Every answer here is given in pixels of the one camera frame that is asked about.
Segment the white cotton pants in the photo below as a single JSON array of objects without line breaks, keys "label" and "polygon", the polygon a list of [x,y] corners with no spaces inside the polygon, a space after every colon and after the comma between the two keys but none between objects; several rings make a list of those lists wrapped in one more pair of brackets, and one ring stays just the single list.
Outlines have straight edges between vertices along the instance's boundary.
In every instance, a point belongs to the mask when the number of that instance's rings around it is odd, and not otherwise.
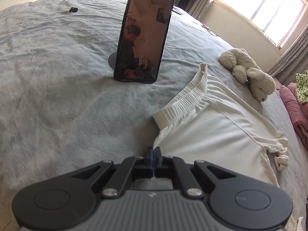
[{"label": "white cotton pants", "polygon": [[164,155],[204,160],[274,186],[275,170],[288,167],[284,134],[208,74],[206,64],[153,118],[160,130],[153,145]]}]

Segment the grey bed sheet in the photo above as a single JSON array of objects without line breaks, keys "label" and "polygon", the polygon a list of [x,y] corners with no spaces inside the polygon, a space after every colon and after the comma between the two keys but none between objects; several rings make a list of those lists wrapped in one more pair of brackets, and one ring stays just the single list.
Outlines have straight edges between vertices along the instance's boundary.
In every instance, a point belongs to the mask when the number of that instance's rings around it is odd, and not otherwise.
[{"label": "grey bed sheet", "polygon": [[[69,13],[71,7],[78,8]],[[1,204],[10,211],[24,187],[103,159],[144,153],[159,128],[153,114],[193,79],[208,73],[262,114],[289,143],[289,165],[275,171],[306,215],[307,159],[278,94],[257,102],[219,63],[230,44],[188,14],[173,14],[158,80],[115,81],[125,0],[41,0],[1,11]]]}]

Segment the round grey phone stand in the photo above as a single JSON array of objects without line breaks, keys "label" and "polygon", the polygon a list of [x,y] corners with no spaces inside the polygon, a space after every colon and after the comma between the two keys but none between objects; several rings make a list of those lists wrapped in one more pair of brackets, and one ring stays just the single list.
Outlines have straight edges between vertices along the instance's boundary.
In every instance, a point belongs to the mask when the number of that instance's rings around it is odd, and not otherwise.
[{"label": "round grey phone stand", "polygon": [[117,52],[112,53],[108,58],[108,64],[111,67],[112,70],[115,69],[116,66],[116,58],[117,58]]}]

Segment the white plush dog toy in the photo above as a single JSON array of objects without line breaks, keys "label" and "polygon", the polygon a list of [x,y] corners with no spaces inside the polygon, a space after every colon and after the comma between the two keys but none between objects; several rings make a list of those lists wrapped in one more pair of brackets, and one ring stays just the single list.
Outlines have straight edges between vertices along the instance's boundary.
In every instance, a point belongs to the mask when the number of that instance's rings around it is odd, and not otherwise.
[{"label": "white plush dog toy", "polygon": [[219,62],[231,71],[240,84],[248,84],[252,96],[258,102],[266,101],[274,93],[274,79],[258,67],[245,49],[226,50],[219,56]]}]

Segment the maroon folded quilt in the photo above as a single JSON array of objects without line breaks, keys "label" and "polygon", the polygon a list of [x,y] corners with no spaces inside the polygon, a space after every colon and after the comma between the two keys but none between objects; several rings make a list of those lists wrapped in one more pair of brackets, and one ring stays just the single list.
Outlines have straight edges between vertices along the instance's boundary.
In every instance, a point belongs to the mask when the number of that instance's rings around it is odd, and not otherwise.
[{"label": "maroon folded quilt", "polygon": [[287,109],[293,128],[307,150],[307,103],[303,106],[300,105],[295,94],[295,87],[295,83],[291,83],[287,87],[282,85],[279,93]]}]

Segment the black smartphone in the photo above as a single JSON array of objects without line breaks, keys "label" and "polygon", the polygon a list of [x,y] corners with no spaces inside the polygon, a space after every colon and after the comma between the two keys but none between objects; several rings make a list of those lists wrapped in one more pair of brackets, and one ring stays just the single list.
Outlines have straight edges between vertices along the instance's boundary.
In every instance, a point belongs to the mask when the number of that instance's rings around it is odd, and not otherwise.
[{"label": "black smartphone", "polygon": [[156,82],[174,0],[127,0],[113,77],[122,82]]}]

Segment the green patterned blanket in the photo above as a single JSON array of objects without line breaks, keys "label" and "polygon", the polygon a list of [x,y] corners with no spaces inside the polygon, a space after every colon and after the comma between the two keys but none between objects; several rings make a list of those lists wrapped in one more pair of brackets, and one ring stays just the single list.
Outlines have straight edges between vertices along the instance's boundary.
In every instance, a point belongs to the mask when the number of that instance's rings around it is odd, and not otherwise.
[{"label": "green patterned blanket", "polygon": [[308,73],[296,74],[295,76],[295,93],[300,104],[308,102]]}]

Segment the right grey curtain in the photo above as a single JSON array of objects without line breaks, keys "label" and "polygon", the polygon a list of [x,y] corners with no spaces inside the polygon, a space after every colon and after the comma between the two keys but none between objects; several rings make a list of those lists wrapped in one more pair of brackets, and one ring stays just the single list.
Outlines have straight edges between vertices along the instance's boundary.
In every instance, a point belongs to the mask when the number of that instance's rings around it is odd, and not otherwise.
[{"label": "right grey curtain", "polygon": [[307,70],[307,31],[306,26],[268,72],[283,85],[295,82],[296,74],[305,73]]}]

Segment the small black object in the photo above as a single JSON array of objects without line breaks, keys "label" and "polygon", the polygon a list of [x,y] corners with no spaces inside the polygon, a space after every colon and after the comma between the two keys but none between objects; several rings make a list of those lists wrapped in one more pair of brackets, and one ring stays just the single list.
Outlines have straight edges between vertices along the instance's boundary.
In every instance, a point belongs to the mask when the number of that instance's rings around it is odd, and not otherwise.
[{"label": "small black object", "polygon": [[69,13],[76,13],[78,11],[78,8],[76,7],[71,7],[69,10]]}]

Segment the window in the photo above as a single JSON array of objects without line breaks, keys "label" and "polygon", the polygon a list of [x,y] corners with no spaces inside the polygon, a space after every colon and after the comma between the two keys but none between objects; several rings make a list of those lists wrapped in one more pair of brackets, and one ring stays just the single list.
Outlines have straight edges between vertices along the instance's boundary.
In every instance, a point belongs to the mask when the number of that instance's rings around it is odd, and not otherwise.
[{"label": "window", "polygon": [[232,9],[280,49],[304,14],[307,0],[215,0]]}]

